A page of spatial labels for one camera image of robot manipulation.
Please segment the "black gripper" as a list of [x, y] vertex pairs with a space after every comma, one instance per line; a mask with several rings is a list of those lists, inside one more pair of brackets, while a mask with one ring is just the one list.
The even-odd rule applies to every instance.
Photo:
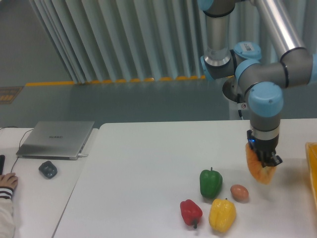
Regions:
[[276, 155], [279, 135], [272, 139], [259, 139], [253, 135], [254, 130], [247, 131], [249, 147], [255, 152], [262, 167], [276, 167], [282, 163], [282, 159]]

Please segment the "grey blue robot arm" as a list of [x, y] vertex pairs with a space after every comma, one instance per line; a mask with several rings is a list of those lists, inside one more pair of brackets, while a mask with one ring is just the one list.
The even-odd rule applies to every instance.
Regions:
[[206, 16], [207, 49], [201, 64], [207, 79], [233, 75], [250, 110], [249, 147], [263, 167], [282, 163], [276, 153], [279, 138], [282, 89], [315, 83], [317, 57], [308, 53], [285, 5], [280, 0], [254, 0], [279, 61], [261, 64], [261, 51], [251, 42], [228, 47], [229, 16], [234, 0], [200, 0]]

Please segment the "white sleeved forearm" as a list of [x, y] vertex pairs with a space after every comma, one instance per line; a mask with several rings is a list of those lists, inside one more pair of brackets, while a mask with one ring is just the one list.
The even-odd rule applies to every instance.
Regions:
[[5, 186], [0, 187], [0, 237], [12, 238], [15, 231], [13, 220], [13, 189]]

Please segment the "person's hand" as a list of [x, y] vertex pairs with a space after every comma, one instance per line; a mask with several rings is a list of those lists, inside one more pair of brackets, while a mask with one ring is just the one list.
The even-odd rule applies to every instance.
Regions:
[[16, 173], [8, 173], [0, 176], [0, 187], [15, 190], [18, 185], [18, 177]]

